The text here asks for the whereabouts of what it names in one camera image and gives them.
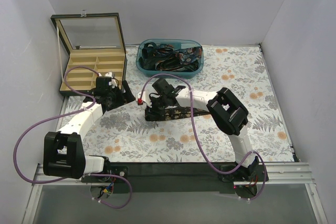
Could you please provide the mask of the black gold floral tie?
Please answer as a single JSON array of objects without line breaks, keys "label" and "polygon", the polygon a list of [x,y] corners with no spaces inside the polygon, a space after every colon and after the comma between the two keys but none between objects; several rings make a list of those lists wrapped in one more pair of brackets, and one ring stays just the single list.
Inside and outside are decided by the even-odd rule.
[{"label": "black gold floral tie", "polygon": [[190,107],[174,107],[174,108],[151,108],[149,106],[145,109],[146,121],[168,121],[189,118],[191,116]]}]

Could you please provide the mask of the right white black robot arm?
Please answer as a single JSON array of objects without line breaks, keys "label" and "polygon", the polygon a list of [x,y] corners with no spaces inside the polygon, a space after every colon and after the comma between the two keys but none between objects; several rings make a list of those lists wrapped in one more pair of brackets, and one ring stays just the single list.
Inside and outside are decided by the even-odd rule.
[{"label": "right white black robot arm", "polygon": [[[242,180],[257,177],[257,168],[261,158],[253,150],[248,133],[248,110],[228,88],[219,91],[193,90],[187,83],[185,86],[173,87],[165,79],[159,78],[152,87],[159,95],[150,97],[144,90],[137,95],[139,105],[146,104],[147,109],[163,110],[168,106],[190,108],[191,122],[197,146],[206,163],[220,175],[231,175]],[[207,158],[198,140],[194,123],[194,109],[210,113],[217,127],[228,136],[235,154],[235,166],[223,171],[216,168]]]}]

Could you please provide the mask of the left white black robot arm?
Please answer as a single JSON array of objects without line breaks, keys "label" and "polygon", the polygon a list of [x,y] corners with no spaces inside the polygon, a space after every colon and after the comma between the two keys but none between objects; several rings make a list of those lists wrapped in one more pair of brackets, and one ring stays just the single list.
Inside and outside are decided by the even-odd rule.
[{"label": "left white black robot arm", "polygon": [[93,174],[100,182],[111,178],[108,158],[85,155],[82,140],[106,112],[135,100],[127,81],[121,87],[112,77],[97,77],[96,87],[83,100],[80,112],[44,139],[43,172],[48,176],[79,179]]}]

